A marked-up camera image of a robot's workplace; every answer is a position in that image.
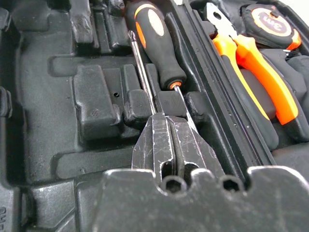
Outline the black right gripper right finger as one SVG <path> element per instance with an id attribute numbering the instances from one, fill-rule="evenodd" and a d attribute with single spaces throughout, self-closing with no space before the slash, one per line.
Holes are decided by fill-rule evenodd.
<path id="1" fill-rule="evenodd" d="M 169 126 L 175 147 L 176 173 L 185 174 L 186 167 L 203 168 L 212 174 L 224 174 L 213 148 L 184 118 L 170 116 Z"/>

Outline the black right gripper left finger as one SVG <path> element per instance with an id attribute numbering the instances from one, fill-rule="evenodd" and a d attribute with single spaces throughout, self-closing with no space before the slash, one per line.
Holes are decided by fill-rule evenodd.
<path id="1" fill-rule="evenodd" d="M 173 161 L 173 148 L 167 117 L 156 113 L 149 117 L 132 153 L 132 169 L 149 169 L 162 174 L 163 165 Z"/>

